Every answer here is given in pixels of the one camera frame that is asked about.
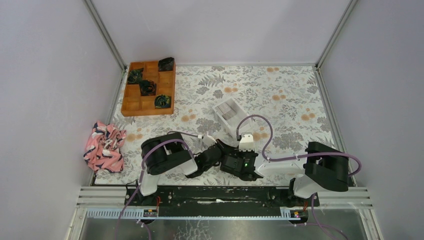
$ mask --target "wooden compartment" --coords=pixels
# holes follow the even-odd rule
[[[175,100],[175,61],[173,71],[158,71],[158,61],[131,62],[128,71],[141,68],[144,69],[143,80],[150,80],[156,83],[156,95],[141,96],[140,86],[138,84],[127,84],[120,110],[122,115],[124,117],[132,117],[173,114]],[[155,108],[155,98],[157,95],[162,94],[171,96],[170,108]]]

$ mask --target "pink patterned cloth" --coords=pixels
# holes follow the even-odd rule
[[[124,169],[124,157],[119,148],[124,145],[127,131],[120,131],[114,124],[105,125],[97,121],[85,145],[84,160],[95,172],[106,169],[110,173]]]

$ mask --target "floral tablecloth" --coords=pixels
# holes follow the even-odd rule
[[[124,117],[121,105],[125,83],[112,122],[127,131],[124,169],[120,173],[99,170],[95,184],[127,184],[141,171],[140,145],[150,138],[176,130],[204,134],[236,146],[214,118],[212,107],[227,98],[236,99],[249,114],[266,117],[274,128],[268,153],[293,153],[310,141],[333,146],[330,123],[311,66],[177,66],[175,109],[172,115]],[[261,150],[270,131],[262,119],[252,128],[255,147]],[[186,137],[194,153],[201,151],[199,139]],[[288,186],[290,174],[271,175],[257,181],[242,181],[213,167],[196,178],[186,178],[179,168],[163,174],[159,185]]]

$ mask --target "white container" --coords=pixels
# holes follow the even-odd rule
[[[237,139],[236,128],[244,118],[249,116],[249,114],[234,98],[229,98],[213,106],[213,111],[215,112],[215,119],[224,126],[225,131],[234,139]],[[238,134],[252,132],[251,125],[252,119],[249,118],[240,126]]]

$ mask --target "gray leaf pattern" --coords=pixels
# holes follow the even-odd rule
[[[205,94],[208,90],[209,90],[209,88],[207,88],[207,87],[205,87],[205,86],[202,86],[201,88],[198,88],[198,89],[196,90],[196,93],[198,93],[198,94],[200,94],[200,95],[203,95],[203,94]]]
[[[215,90],[213,92],[212,96],[214,96],[217,99],[222,99],[223,96],[224,96],[224,94],[223,94],[223,91],[221,91],[220,89],[218,89],[218,90]]]
[[[125,144],[120,149],[125,157],[124,169],[118,173],[99,170],[96,184],[126,184],[138,179],[140,145],[172,130],[193,134],[209,132],[216,139],[236,146],[237,141],[215,120],[212,109],[228,98],[236,99],[249,114],[269,119],[274,137],[267,153],[302,151],[309,141],[333,145],[330,122],[310,66],[177,66],[175,81],[174,114],[136,117],[121,114],[123,81],[112,122],[127,130]],[[254,119],[251,132],[256,149],[261,150],[270,135],[267,124]],[[194,153],[205,149],[199,139],[183,138]],[[199,177],[186,178],[179,168],[175,168],[163,174],[158,184],[288,186],[292,178],[290,174],[277,174],[253,182],[242,181],[220,171],[219,167],[212,167]]]

